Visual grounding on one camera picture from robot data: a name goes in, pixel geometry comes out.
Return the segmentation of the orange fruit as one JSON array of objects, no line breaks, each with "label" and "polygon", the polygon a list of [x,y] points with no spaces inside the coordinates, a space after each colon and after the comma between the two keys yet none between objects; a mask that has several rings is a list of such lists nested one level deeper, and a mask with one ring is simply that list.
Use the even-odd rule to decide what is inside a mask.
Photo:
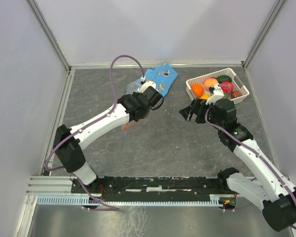
[{"label": "orange fruit", "polygon": [[191,90],[196,98],[200,98],[204,94],[204,88],[200,84],[194,84],[191,87]]}]

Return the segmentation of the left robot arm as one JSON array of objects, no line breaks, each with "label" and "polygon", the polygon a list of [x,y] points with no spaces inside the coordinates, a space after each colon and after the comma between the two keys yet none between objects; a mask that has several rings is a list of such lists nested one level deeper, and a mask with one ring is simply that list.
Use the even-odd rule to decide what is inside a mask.
[{"label": "left robot arm", "polygon": [[151,110],[162,105],[163,96],[156,89],[156,84],[147,81],[137,92],[125,94],[106,111],[70,128],[61,125],[56,130],[53,153],[60,160],[63,168],[74,174],[82,187],[93,193],[99,188],[95,171],[87,163],[83,150],[92,142],[112,129],[145,119]]}]

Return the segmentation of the clear zip top bag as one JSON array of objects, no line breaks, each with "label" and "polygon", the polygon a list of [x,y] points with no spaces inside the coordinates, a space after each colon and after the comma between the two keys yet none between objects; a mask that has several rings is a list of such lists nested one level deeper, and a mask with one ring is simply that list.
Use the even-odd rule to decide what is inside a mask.
[{"label": "clear zip top bag", "polygon": [[[127,94],[133,94],[133,92],[138,92],[141,88],[141,84],[138,82],[131,82],[126,87],[126,93]],[[135,126],[137,123],[135,121],[130,121],[122,126],[122,130],[128,130],[131,127]]]}]

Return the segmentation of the green watermelon ball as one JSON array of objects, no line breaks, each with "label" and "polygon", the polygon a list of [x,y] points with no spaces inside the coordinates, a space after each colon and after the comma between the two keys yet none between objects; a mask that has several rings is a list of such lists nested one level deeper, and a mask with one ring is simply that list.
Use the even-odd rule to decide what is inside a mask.
[{"label": "green watermelon ball", "polygon": [[229,100],[230,99],[230,95],[225,94],[224,97],[223,97],[223,99],[228,99]]}]

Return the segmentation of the red apple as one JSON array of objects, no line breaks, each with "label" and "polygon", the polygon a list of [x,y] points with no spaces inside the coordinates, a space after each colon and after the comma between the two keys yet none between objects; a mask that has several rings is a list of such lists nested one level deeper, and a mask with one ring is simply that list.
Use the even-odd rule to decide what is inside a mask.
[{"label": "red apple", "polygon": [[225,95],[231,95],[233,93],[233,85],[231,82],[224,81],[220,83],[220,87]]}]

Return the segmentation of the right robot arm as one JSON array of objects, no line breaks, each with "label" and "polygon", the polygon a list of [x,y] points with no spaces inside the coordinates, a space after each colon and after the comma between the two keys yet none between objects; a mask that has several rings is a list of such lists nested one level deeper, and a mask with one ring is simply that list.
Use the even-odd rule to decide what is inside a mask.
[{"label": "right robot arm", "polygon": [[220,99],[211,103],[195,99],[179,111],[187,121],[207,123],[218,131],[220,141],[240,158],[257,182],[248,180],[235,169],[222,171],[217,189],[242,195],[261,212],[268,225],[280,232],[287,227],[296,230],[296,185],[286,178],[267,158],[249,130],[237,120],[234,103]]}]

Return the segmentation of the peach fruit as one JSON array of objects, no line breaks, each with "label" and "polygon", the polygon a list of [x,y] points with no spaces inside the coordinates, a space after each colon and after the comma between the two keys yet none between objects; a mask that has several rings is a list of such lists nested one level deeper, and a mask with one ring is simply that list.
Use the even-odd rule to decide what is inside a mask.
[{"label": "peach fruit", "polygon": [[217,83],[219,82],[216,78],[208,78],[204,81],[204,88],[206,91],[209,91],[209,88]]}]

